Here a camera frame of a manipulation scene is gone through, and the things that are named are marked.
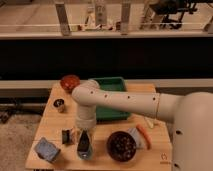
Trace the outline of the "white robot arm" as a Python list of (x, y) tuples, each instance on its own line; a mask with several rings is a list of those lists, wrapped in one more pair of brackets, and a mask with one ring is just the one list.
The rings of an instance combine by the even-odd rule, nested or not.
[(96, 125), (98, 106), (172, 123), (172, 171), (213, 171), (213, 93), (105, 91), (90, 79), (74, 88), (72, 98), (78, 104), (76, 124), (86, 130)]

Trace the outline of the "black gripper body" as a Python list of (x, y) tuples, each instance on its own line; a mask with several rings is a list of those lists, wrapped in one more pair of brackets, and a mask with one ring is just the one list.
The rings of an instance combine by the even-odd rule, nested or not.
[(81, 133), (78, 146), (83, 147), (83, 148), (87, 148), (88, 146), (91, 146), (89, 136), (85, 130), (83, 130)]

